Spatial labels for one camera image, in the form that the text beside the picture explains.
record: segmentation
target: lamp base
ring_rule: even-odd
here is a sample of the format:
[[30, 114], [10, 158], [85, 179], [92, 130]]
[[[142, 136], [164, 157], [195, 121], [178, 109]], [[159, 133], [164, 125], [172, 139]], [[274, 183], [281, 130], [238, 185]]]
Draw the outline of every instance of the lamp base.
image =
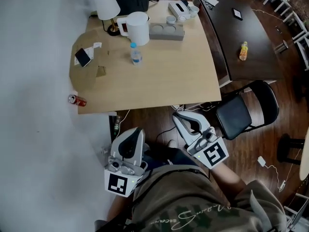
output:
[[115, 23], [114, 25], [110, 25], [107, 29], [107, 33], [111, 36], [120, 35], [120, 31], [119, 31], [117, 23]]

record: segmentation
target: table lamp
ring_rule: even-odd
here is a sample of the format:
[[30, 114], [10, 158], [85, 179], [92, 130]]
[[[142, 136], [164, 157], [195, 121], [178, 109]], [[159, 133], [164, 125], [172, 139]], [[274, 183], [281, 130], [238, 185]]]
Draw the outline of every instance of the table lamp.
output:
[[120, 13], [120, 7], [116, 0], [95, 0], [97, 13], [100, 20], [111, 20], [112, 24], [108, 27], [107, 32], [111, 36], [120, 34], [117, 23], [113, 18]]

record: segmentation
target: forearm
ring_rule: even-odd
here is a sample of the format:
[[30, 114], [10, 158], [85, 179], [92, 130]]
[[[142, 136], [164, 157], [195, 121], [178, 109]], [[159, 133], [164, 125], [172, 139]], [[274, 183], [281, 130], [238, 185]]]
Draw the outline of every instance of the forearm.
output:
[[211, 169], [211, 175], [230, 203], [246, 187], [243, 180], [222, 162]]
[[108, 211], [107, 221], [111, 221], [115, 218], [118, 214], [120, 214], [131, 202], [133, 202], [133, 195], [125, 198], [122, 196], [117, 195], [112, 202], [112, 206]]

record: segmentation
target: kettle handle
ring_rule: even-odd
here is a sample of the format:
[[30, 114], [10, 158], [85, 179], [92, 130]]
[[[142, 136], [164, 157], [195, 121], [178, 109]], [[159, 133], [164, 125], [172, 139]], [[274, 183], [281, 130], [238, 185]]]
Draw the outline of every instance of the kettle handle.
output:
[[122, 24], [126, 23], [126, 17], [122, 17], [122, 18], [118, 18], [117, 19], [117, 24], [118, 24], [118, 28], [120, 30], [120, 34], [122, 36], [127, 36], [129, 37], [129, 34], [127, 32], [124, 31], [124, 28], [122, 26]]

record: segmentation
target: orange juice bottle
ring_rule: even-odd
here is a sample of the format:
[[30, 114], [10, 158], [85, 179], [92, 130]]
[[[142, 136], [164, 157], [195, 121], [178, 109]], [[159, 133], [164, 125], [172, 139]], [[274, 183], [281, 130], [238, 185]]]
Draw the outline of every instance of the orange juice bottle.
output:
[[241, 51], [239, 55], [240, 60], [245, 61], [247, 59], [247, 54], [248, 54], [248, 42], [245, 41], [241, 45]]

